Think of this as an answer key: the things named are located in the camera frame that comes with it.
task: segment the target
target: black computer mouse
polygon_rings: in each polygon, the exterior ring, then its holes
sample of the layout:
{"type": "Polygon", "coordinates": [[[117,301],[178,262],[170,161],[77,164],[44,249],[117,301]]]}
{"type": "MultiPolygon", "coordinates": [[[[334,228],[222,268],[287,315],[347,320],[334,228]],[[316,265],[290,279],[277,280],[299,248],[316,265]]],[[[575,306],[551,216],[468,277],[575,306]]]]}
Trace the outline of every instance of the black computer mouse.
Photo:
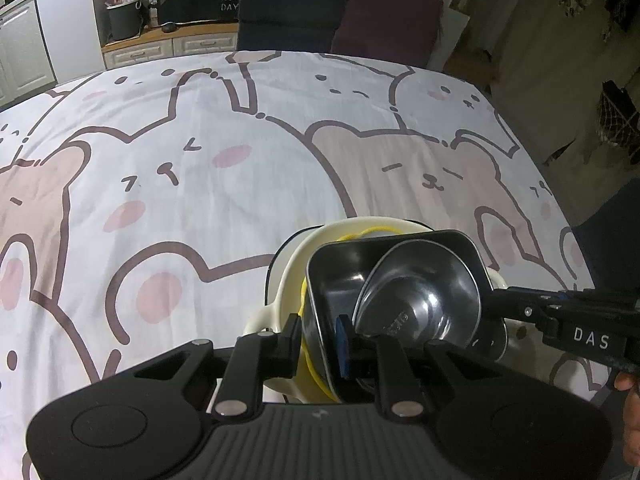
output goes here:
{"type": "Polygon", "coordinates": [[[161,30],[163,32],[175,32],[176,30],[178,30],[178,26],[174,22],[169,22],[169,23],[165,23],[161,27],[161,30]]]}

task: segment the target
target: screw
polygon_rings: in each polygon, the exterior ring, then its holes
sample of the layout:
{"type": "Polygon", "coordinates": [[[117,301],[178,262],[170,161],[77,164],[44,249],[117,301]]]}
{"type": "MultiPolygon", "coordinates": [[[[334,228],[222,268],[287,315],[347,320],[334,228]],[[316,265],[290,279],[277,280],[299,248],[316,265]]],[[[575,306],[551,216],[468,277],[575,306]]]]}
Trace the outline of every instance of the screw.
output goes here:
{"type": "Polygon", "coordinates": [[[235,416],[246,411],[246,404],[237,399],[221,400],[216,404],[215,410],[223,416],[235,416]]]}
{"type": "Polygon", "coordinates": [[[401,400],[391,407],[391,411],[397,416],[418,416],[424,411],[424,407],[414,400],[401,400]]]}

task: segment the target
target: bedsheet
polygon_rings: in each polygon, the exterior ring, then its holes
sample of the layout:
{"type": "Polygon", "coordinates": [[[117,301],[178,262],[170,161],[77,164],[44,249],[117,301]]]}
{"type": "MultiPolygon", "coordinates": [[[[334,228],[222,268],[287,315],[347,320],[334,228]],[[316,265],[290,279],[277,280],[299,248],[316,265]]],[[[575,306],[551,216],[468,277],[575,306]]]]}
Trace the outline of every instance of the bedsheet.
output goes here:
{"type": "MultiPolygon", "coordinates": [[[[469,234],[510,285],[591,285],[529,155],[472,85],[237,52],[77,80],[0,114],[0,479],[49,401],[194,338],[231,346],[271,255],[363,215],[469,234]]],[[[589,399],[608,370],[510,323],[504,363],[589,399]]]]}

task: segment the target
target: wooden countertop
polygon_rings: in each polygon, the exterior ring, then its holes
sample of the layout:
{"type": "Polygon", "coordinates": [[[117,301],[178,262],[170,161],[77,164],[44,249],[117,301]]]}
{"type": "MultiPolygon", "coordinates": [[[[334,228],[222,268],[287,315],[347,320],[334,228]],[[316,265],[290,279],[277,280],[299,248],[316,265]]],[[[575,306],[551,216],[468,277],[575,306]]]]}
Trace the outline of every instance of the wooden countertop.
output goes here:
{"type": "Polygon", "coordinates": [[[183,25],[174,32],[163,32],[159,27],[144,30],[137,38],[130,40],[107,43],[102,48],[102,53],[118,50],[128,46],[149,43],[151,41],[172,40],[184,36],[197,36],[199,34],[219,34],[221,32],[237,32],[237,23],[199,23],[197,25],[183,25]]]}
{"type": "Polygon", "coordinates": [[[0,15],[4,14],[8,10],[13,9],[14,7],[17,7],[18,5],[20,5],[24,1],[26,1],[26,0],[14,0],[11,3],[6,4],[4,7],[0,7],[0,15]]]}

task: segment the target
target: human hand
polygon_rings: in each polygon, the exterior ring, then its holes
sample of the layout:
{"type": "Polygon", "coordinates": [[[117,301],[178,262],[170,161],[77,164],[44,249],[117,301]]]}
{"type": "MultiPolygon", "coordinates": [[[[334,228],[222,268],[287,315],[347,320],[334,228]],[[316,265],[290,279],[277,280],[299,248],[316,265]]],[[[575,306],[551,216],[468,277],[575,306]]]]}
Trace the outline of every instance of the human hand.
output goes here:
{"type": "Polygon", "coordinates": [[[625,447],[622,457],[632,466],[640,466],[640,397],[638,396],[638,378],[631,374],[620,372],[616,376],[617,390],[629,390],[622,410],[622,420],[625,423],[625,447]]]}

